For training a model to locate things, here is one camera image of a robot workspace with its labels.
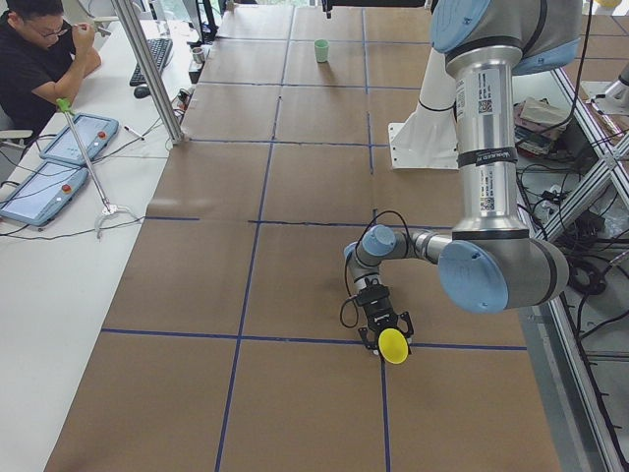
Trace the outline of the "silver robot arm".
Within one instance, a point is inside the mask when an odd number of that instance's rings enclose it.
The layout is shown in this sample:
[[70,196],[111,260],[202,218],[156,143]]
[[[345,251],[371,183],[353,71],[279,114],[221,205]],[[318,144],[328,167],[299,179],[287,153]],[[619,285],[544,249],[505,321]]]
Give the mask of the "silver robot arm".
[[437,266],[450,300],[494,314],[537,306],[566,286],[569,268],[551,243],[534,239],[517,213],[512,80],[568,64],[576,55],[577,1],[437,1],[431,56],[416,111],[391,132],[432,163],[453,157],[463,184],[464,215],[450,235],[371,224],[345,248],[354,282],[350,300],[365,312],[365,347],[392,364],[410,354],[408,313],[396,313],[379,266],[418,259]]

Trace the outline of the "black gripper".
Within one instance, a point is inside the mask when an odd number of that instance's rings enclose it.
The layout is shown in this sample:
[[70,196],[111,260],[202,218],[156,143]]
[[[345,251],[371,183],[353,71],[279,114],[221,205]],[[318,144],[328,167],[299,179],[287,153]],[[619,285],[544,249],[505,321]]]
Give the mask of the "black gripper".
[[373,284],[361,289],[356,298],[357,304],[366,315],[367,326],[358,328],[358,334],[366,349],[377,354],[377,339],[387,328],[395,328],[401,332],[404,340],[411,345],[414,327],[408,311],[397,315],[389,299],[389,288],[382,284]]

